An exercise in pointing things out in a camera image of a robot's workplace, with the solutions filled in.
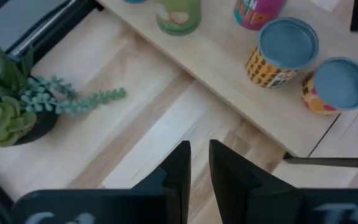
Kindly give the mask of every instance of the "black metal frame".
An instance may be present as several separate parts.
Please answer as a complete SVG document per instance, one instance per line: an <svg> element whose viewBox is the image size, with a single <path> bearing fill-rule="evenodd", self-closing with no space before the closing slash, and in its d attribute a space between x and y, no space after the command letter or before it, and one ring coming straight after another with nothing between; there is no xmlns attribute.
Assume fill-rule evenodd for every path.
<svg viewBox="0 0 358 224"><path fill-rule="evenodd" d="M321 165L336 167L358 168L358 158L300 158L293 157L291 154L284 155L284 161L289 164Z"/></svg>
<svg viewBox="0 0 358 224"><path fill-rule="evenodd" d="M62 40L64 36L80 23L93 9L101 11L104 7L95 0L79 0L65 10L57 20L43 31L43 34L39 38L31 43L34 48L34 63L41 60L52 47ZM21 51L21 55L25 54L29 47L30 46L28 45Z"/></svg>

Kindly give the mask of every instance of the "green jar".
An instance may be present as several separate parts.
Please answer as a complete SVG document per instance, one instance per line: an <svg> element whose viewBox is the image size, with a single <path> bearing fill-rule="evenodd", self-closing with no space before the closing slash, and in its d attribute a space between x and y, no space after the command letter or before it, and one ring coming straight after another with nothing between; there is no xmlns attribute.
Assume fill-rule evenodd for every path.
<svg viewBox="0 0 358 224"><path fill-rule="evenodd" d="M157 24L170 35L187 35L201 22L201 0L157 0Z"/></svg>

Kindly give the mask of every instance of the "wooden shelf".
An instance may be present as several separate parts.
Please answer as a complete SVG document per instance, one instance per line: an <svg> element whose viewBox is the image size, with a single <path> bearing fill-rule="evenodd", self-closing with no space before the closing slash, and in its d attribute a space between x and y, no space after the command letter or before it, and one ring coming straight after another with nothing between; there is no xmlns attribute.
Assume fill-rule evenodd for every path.
<svg viewBox="0 0 358 224"><path fill-rule="evenodd" d="M98 1L290 153L308 156L334 122L335 116L313 114L301 104L300 82L307 71L278 89L249 81L244 64L257 43L257 32L234 20L235 0L203 1L201 25L184 37L169 36L158 28L154 2ZM320 41L316 63L337 56L358 61L358 35L309 0L289 0L281 16L297 17L316 30Z"/></svg>

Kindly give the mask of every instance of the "yellow patterned label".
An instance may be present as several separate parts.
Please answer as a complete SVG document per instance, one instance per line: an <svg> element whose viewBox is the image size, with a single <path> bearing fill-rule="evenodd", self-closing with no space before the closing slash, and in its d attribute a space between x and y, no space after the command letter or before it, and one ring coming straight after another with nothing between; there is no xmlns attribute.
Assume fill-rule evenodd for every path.
<svg viewBox="0 0 358 224"><path fill-rule="evenodd" d="M296 70L278 68L266 61L258 47L254 47L246 63L248 77L261 87L275 88L296 75Z"/></svg>
<svg viewBox="0 0 358 224"><path fill-rule="evenodd" d="M314 87L313 72L309 73L302 82L301 86L301 99L303 104L311 111L319 114L329 115L338 114L341 111L327 105L318 96L316 88Z"/></svg>

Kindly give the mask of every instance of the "colorful can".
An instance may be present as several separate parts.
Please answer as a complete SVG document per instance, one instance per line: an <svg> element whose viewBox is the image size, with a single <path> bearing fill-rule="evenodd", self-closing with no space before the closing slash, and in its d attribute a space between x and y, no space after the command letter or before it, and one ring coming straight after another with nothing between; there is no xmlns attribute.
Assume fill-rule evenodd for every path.
<svg viewBox="0 0 358 224"><path fill-rule="evenodd" d="M259 32L259 43L250 54L246 72L261 87L278 87L313 63L318 48L317 34L308 24L295 18L279 18Z"/></svg>
<svg viewBox="0 0 358 224"><path fill-rule="evenodd" d="M124 0L124 2L128 2L131 4L138 4L138 3L146 2L146 0Z"/></svg>
<svg viewBox="0 0 358 224"><path fill-rule="evenodd" d="M243 27L260 30L268 21L276 19L287 0L237 0L234 17Z"/></svg>
<svg viewBox="0 0 358 224"><path fill-rule="evenodd" d="M187 35L201 22L201 0L157 0L157 24L164 32Z"/></svg>
<svg viewBox="0 0 358 224"><path fill-rule="evenodd" d="M342 57L323 62L303 80L301 99L319 114L358 109L358 63Z"/></svg>

